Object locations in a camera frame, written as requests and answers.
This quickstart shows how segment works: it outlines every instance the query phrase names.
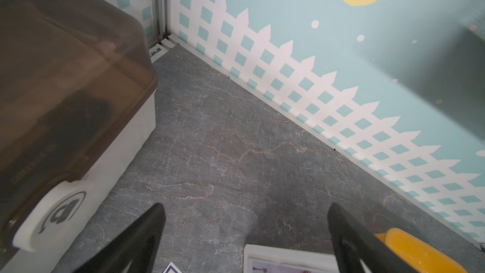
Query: brown translucent lid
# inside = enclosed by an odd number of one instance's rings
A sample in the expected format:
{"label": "brown translucent lid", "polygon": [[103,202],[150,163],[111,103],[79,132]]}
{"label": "brown translucent lid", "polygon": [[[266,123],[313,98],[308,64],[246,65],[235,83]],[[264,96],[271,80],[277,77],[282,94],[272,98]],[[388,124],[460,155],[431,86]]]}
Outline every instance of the brown translucent lid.
{"label": "brown translucent lid", "polygon": [[54,186],[82,179],[156,88],[141,25],[103,0],[0,0],[0,268]]}

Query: yellow container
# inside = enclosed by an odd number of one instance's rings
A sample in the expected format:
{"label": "yellow container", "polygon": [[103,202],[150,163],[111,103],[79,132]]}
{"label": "yellow container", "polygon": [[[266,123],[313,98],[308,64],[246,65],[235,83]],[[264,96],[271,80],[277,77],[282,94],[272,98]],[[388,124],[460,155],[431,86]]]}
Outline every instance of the yellow container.
{"label": "yellow container", "polygon": [[375,235],[420,273],[467,273],[456,261],[401,229]]}

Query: gray marble floor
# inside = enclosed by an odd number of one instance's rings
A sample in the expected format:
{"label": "gray marble floor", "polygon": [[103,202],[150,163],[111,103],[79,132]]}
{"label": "gray marble floor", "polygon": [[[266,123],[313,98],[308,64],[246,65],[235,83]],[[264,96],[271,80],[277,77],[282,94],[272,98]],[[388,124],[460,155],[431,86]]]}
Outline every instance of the gray marble floor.
{"label": "gray marble floor", "polygon": [[153,203],[154,272],[242,272],[245,244],[332,253],[340,203],[374,233],[401,228],[469,273],[484,254],[180,46],[154,64],[157,127],[54,272],[71,272]]}

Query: black object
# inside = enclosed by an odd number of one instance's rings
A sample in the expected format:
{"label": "black object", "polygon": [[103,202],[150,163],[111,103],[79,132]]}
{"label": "black object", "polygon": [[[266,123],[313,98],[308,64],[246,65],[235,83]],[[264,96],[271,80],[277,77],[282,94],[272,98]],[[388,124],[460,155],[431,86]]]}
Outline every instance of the black object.
{"label": "black object", "polygon": [[[361,259],[373,273],[417,273],[338,203],[327,219],[341,273],[364,273]],[[164,226],[165,210],[156,203],[74,273],[152,272]]]}
{"label": "black object", "polygon": [[154,204],[75,273],[150,273],[165,226],[165,210]]}
{"label": "black object", "polygon": [[338,203],[331,204],[327,219],[341,273],[364,273],[361,259],[374,273],[417,273]]}

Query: white picket fence mural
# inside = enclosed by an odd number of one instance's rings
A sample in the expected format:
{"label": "white picket fence mural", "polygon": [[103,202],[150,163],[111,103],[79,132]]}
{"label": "white picket fence mural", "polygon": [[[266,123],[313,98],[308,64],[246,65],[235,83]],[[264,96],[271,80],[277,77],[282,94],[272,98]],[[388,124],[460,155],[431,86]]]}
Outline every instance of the white picket fence mural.
{"label": "white picket fence mural", "polygon": [[476,174],[450,169],[459,160],[436,160],[431,154],[439,145],[416,146],[411,141],[419,131],[395,131],[399,117],[375,117],[379,102],[354,102],[358,87],[334,88],[336,72],[314,74],[314,56],[294,60],[293,41],[279,48],[271,44],[270,25],[252,31],[248,9],[234,18],[226,12],[226,0],[170,2],[173,33],[376,171],[375,177],[485,242],[485,190],[468,182]]}

